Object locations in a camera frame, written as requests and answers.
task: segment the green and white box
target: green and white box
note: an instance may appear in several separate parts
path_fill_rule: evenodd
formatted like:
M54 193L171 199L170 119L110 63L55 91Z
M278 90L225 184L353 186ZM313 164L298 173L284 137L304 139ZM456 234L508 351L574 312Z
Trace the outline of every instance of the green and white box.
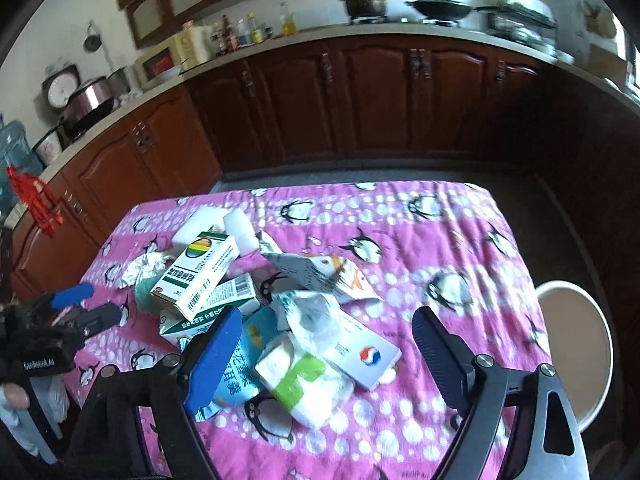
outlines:
M205 309L192 321L182 319L170 310L163 310L160 315L160 335L182 351L195 335L209 329L227 305L237 307L245 318L260 308L254 281L248 273L214 288L207 298Z
M161 306L193 321L207 308L213 289L238 254L232 236L201 232L166 270L151 295Z

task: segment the blue gripper pad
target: blue gripper pad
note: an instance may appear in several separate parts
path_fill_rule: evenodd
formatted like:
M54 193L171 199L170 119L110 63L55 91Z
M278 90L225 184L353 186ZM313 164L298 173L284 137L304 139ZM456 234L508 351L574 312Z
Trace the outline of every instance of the blue gripper pad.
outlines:
M428 306L414 312L411 331L446 405L466 413L475 380L473 352L459 336L447 332Z
M241 333L242 314L237 308L227 306L206 333L196 336L209 340L191 368L189 393L184 401L184 407L191 416L195 416L200 408L208 406L212 401L226 366L240 341ZM195 339L189 343L185 352L196 343Z
M62 290L51 298L50 306L55 310L80 303L82 300L92 297L94 288L91 283L80 283L66 290Z

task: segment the rainbow circle logo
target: rainbow circle logo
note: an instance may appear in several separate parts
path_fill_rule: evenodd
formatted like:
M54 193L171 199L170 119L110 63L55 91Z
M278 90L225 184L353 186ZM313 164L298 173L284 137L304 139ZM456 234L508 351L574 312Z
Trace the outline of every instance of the rainbow circle logo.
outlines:
M184 251L187 258L199 258L211 248L211 240L208 238L198 238L192 242Z
M380 362L380 352L375 346L365 346L360 352L360 360L367 366L375 366Z

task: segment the clock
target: clock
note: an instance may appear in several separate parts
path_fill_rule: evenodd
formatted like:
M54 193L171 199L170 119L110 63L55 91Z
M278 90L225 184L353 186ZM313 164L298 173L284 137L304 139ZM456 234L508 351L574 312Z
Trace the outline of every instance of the clock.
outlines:
M80 73L76 65L65 66L42 83L42 97L47 106L55 112L61 112L71 94L80 86Z

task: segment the pink tablecloth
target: pink tablecloth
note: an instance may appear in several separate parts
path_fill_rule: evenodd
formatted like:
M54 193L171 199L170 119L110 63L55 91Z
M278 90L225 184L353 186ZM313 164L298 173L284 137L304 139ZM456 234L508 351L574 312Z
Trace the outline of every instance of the pink tablecloth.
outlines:
M347 306L361 322L402 350L402 358L372 392L354 396L320 431L283 415L274 400L224 410L198 425L225 479L430 478L454 434L443 402L415 347L410 320L430 305L470 348L504 366L533 370L548 362L545 327L534 287L507 222L491 195L469 184L382 182L232 191L149 202L120 222L84 280L94 284L88 307L122 305L120 327L95 337L65 378L82 403L96 373L151 366L175 351L158 335L158 316L136 310L131 288L115 283L144 251L165 250L199 206L242 208L256 230L285 252L339 254L357 263L384 299ZM250 270L258 288L276 275L258 253L237 260L229 275ZM149 410L143 429L151 459L167 473ZM484 478L495 478L512 414L505 410Z

